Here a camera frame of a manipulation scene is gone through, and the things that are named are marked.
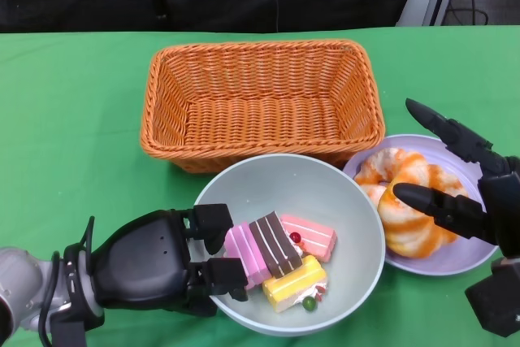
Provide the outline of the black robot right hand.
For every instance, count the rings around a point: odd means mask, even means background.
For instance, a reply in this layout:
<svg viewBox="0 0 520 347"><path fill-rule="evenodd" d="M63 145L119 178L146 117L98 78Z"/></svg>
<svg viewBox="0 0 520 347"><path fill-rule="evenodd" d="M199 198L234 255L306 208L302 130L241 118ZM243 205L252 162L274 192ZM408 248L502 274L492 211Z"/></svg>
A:
<svg viewBox="0 0 520 347"><path fill-rule="evenodd" d="M418 184L397 184L393 193L406 205L431 216L437 226L497 245L506 258L517 258L519 158L499 155L492 150L490 141L420 102L408 98L405 105L418 123L442 140L448 151L466 163L480 165L478 189L483 204Z"/></svg>

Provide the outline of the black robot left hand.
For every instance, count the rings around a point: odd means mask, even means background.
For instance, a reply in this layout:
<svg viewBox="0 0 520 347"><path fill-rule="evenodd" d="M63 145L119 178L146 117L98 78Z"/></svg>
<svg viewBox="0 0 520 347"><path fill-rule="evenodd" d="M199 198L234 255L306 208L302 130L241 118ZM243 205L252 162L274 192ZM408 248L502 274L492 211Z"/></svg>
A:
<svg viewBox="0 0 520 347"><path fill-rule="evenodd" d="M247 301L239 258L219 258L233 222L225 204L156 210L113 233L88 259L97 304L212 317L214 296Z"/></svg>

